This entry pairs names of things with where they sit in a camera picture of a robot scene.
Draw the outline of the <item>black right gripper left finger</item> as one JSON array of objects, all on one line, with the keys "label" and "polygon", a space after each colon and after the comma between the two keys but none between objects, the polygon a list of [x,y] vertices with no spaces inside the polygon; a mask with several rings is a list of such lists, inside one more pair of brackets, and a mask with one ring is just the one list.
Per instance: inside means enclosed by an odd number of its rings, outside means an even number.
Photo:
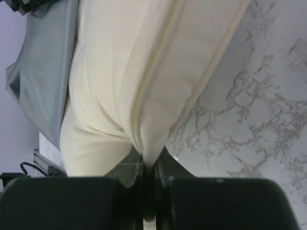
[{"label": "black right gripper left finger", "polygon": [[0,196],[3,230],[141,230],[142,157],[132,149],[102,177],[13,176]]}]

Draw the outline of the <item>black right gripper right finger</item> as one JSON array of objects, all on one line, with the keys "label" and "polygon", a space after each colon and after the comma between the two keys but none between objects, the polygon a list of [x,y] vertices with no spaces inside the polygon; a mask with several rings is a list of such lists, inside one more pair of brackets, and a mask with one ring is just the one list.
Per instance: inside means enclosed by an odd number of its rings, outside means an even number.
[{"label": "black right gripper right finger", "polygon": [[297,230],[281,187],[268,179],[196,177],[163,149],[154,165],[159,230]]}]

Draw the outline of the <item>grey pillowcase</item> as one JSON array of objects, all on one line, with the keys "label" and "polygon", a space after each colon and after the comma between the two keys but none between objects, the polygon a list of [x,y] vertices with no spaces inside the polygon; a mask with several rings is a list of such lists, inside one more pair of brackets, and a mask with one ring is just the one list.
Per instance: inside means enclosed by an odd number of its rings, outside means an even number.
[{"label": "grey pillowcase", "polygon": [[56,148],[75,49],[79,1],[56,0],[26,16],[17,60],[6,69],[6,91]]}]

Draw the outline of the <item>beige pillow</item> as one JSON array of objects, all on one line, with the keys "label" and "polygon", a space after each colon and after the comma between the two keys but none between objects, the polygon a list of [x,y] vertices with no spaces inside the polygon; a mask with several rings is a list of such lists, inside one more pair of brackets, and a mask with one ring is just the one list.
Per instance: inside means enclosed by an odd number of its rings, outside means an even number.
[{"label": "beige pillow", "polygon": [[153,168],[212,76],[246,0],[82,0],[60,153],[103,176],[132,148]]}]

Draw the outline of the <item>aluminium front extrusion rail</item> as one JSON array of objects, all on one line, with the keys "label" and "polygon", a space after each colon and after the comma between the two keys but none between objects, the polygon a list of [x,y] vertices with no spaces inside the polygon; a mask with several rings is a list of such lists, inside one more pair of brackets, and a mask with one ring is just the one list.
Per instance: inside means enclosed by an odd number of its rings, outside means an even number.
[{"label": "aluminium front extrusion rail", "polygon": [[47,176],[67,176],[66,172],[61,167],[41,155],[38,149],[34,150],[34,165],[46,173]]}]

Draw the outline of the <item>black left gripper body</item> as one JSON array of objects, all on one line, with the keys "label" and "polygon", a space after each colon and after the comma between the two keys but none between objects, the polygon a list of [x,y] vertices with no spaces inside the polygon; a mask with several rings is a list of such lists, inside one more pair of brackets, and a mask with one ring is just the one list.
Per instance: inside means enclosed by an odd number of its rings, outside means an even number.
[{"label": "black left gripper body", "polygon": [[55,0],[9,0],[9,7],[13,12],[19,12],[22,16],[36,11],[42,5],[50,5]]}]

